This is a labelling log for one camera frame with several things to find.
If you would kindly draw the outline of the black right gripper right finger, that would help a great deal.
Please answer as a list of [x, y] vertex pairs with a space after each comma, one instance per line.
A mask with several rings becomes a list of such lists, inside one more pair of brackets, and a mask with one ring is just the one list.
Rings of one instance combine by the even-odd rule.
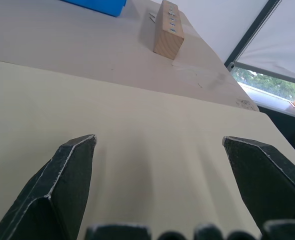
[[295, 219], [295, 165], [274, 146], [256, 140], [225, 136], [222, 145], [258, 228], [270, 220]]

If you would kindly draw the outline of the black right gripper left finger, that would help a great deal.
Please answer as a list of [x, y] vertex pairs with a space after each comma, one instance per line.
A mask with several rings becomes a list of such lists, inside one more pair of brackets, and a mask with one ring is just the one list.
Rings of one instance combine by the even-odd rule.
[[76, 240], [85, 213], [97, 137], [62, 144], [25, 184], [0, 221], [0, 240]]

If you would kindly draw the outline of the cream table mat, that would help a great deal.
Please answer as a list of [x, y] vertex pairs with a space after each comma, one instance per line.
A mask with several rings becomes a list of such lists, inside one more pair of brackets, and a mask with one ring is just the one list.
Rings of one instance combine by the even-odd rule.
[[0, 62], [0, 221], [27, 181], [71, 139], [96, 135], [77, 239], [94, 224], [137, 223], [191, 239], [198, 224], [260, 236], [222, 140], [256, 140], [295, 165], [264, 113]]

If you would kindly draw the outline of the wooden block with screws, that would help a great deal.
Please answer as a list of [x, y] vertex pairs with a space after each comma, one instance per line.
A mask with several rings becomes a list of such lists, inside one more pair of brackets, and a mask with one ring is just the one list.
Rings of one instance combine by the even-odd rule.
[[185, 39], [178, 6], [163, 0], [154, 23], [153, 52], [174, 60]]

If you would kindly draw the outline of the blue plastic bin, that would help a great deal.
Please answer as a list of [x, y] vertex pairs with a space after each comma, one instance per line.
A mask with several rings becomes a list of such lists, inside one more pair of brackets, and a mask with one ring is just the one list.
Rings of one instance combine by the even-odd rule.
[[82, 8], [93, 10], [109, 16], [118, 17], [127, 0], [61, 0]]

